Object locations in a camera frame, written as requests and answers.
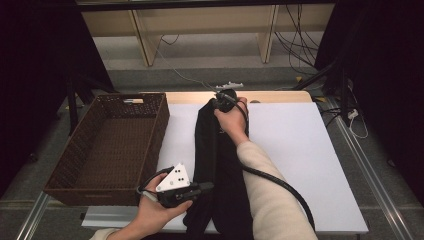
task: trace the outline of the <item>aluminum rail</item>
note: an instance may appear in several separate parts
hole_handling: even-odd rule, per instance
[[[338,107],[336,101],[331,97],[328,98],[328,105],[330,108]],[[383,211],[394,234],[396,235],[396,238],[399,240],[414,239],[408,226],[406,225],[402,214],[397,209],[383,183],[380,181],[380,178],[378,177],[373,166],[362,150],[358,140],[351,134],[349,128],[346,126],[340,116],[337,117],[337,125],[342,132],[347,144],[349,145],[349,148],[351,149],[359,167],[361,168],[361,171],[364,174],[364,177],[368,182],[371,191],[377,199],[381,210]]]
[[[50,196],[41,192],[35,201],[31,212],[28,214],[25,222],[21,226],[18,236],[16,237],[17,240],[30,240],[32,238],[49,201]]]

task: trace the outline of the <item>black backdrop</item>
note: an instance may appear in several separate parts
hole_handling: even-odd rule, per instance
[[[56,117],[67,78],[112,86],[81,14],[39,4],[0,1],[0,196]]]
[[[353,92],[390,158],[424,205],[424,5],[381,1],[358,5],[339,1],[322,39],[316,67],[334,60],[349,27],[365,7],[371,20],[357,33],[343,68]],[[331,83],[339,87],[341,79]]]

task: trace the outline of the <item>person's left hand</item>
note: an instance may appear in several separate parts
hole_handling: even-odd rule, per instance
[[[156,192],[156,186],[167,174],[162,173],[153,178],[146,189]],[[176,216],[184,213],[193,204],[186,201],[175,208],[164,208],[159,202],[154,202],[142,196],[138,206],[137,216],[123,229],[111,234],[107,239],[141,239],[159,232],[166,223]]]

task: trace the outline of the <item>hand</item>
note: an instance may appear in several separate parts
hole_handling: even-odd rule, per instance
[[[240,106],[240,108],[246,114],[248,114],[246,108],[247,99],[240,97],[237,100],[237,104]],[[240,109],[233,107],[233,109],[227,113],[221,112],[219,109],[215,109],[214,114],[218,118],[222,130],[228,133],[236,146],[242,142],[249,141],[249,138],[244,132],[246,129],[246,120],[244,119],[243,114],[240,112]]]
[[[153,178],[146,189],[156,192],[156,186],[165,178],[163,173]],[[166,223],[176,216],[184,213],[193,204],[193,201],[186,201],[175,208],[164,208],[159,202],[153,202],[149,198],[142,196],[140,199],[137,216],[123,229],[114,232],[107,239],[141,239],[148,235],[159,232]]]

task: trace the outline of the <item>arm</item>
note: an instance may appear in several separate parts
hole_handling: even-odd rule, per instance
[[[156,186],[165,178],[163,173],[153,178],[146,189],[155,191]],[[192,201],[181,203],[175,208],[164,208],[160,203],[142,196],[136,217],[124,228],[97,231],[91,240],[139,240],[160,231],[167,222],[184,213]]]
[[[239,103],[246,112],[244,104]],[[221,128],[237,146],[243,164],[284,180],[268,155],[250,142],[244,133],[245,123],[237,108],[228,113],[215,110]],[[259,176],[243,172],[253,217],[255,239],[317,239],[296,198],[286,189]]]

